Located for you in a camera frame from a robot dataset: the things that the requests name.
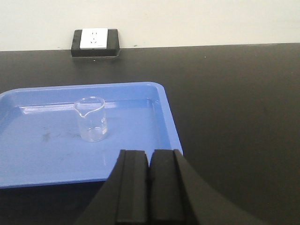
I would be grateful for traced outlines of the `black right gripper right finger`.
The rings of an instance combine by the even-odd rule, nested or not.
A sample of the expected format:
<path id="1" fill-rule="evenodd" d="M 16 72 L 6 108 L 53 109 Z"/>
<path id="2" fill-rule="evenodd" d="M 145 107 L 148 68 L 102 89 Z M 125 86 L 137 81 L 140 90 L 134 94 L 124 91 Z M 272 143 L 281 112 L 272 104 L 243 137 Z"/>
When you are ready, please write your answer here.
<path id="1" fill-rule="evenodd" d="M 155 150 L 150 162 L 150 224 L 263 225 L 206 183 L 179 150 Z"/>

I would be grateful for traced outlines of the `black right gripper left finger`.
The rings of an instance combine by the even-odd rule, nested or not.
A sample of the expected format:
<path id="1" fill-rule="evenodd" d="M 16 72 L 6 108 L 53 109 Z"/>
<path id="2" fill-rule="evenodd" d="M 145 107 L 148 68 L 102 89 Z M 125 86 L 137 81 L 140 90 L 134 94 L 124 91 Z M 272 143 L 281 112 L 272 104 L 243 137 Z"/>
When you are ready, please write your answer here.
<path id="1" fill-rule="evenodd" d="M 110 176 L 75 224 L 147 224 L 147 174 L 144 151 L 121 150 Z"/>

